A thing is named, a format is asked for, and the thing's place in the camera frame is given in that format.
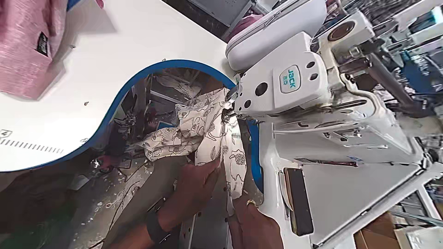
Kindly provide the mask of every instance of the fabric pile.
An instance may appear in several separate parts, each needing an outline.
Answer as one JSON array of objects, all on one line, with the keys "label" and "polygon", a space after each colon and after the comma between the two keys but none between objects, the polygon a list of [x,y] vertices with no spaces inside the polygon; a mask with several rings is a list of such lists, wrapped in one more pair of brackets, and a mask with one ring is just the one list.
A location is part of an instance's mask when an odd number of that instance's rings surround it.
[{"label": "fabric pile", "polygon": [[222,88],[176,105],[179,126],[152,132],[136,145],[144,148],[150,161],[195,152],[195,165],[201,166],[220,157],[229,196],[236,199],[243,190],[246,158],[237,117],[222,123],[223,110],[232,107],[225,101],[228,92]]},{"label": "fabric pile", "polygon": [[37,99],[65,28],[67,0],[0,1],[0,91]]}]

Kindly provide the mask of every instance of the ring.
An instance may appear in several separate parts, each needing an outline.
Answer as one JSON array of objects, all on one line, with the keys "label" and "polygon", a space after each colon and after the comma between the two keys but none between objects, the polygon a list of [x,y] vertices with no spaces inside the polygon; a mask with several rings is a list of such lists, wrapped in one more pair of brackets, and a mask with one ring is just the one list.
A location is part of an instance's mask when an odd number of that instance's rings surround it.
[{"label": "ring", "polygon": [[246,206],[248,206],[249,204],[254,204],[254,206],[255,207],[257,207],[257,204],[255,203],[255,201],[254,200],[251,200],[251,199],[249,199],[247,202],[246,202]]}]

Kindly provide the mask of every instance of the pink fabric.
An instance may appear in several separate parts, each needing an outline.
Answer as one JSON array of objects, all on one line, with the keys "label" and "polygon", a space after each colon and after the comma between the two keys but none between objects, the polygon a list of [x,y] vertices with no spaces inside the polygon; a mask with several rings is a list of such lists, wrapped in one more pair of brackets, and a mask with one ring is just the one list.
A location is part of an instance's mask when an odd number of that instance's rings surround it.
[{"label": "pink fabric", "polygon": [[97,2],[100,9],[103,9],[103,7],[105,6],[105,3],[103,2],[103,0],[95,0],[95,1]]},{"label": "pink fabric", "polygon": [[[48,87],[44,75],[62,40],[66,6],[67,0],[0,0],[0,91],[37,99]],[[47,55],[38,51],[41,33]]]},{"label": "pink fabric", "polygon": [[232,32],[229,34],[229,36],[227,37],[227,42],[229,42],[229,40],[231,40],[236,34],[240,33],[240,31],[244,30],[245,28],[247,28],[249,25],[253,24],[254,22],[260,20],[260,18],[262,18],[263,15],[250,15],[247,17],[243,17],[240,22],[237,23],[237,25],[235,25],[235,28],[232,30]]}]

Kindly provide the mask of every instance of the hand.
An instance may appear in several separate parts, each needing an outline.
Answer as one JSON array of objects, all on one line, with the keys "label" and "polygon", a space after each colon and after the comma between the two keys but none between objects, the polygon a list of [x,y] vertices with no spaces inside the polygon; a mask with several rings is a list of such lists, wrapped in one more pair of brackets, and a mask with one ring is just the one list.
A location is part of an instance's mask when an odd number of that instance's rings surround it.
[{"label": "hand", "polygon": [[177,190],[157,212],[159,224],[166,232],[199,212],[211,199],[218,179],[220,159],[202,166],[182,167]]},{"label": "hand", "polygon": [[277,222],[255,207],[248,196],[233,200],[235,214],[228,219],[234,249],[283,249]]}]

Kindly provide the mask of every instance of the white patterned fabric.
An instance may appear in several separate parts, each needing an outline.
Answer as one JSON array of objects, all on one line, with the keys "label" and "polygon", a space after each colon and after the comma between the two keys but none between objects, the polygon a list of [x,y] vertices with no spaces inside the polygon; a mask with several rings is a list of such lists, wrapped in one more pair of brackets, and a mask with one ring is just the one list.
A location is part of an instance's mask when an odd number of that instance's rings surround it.
[{"label": "white patterned fabric", "polygon": [[150,161],[195,151],[195,165],[201,166],[220,157],[225,164],[228,193],[236,199],[243,190],[246,159],[237,118],[231,117],[225,125],[221,121],[223,109],[232,107],[225,101],[228,92],[222,88],[191,99],[186,105],[176,105],[179,126],[152,132],[137,145],[144,148]]}]

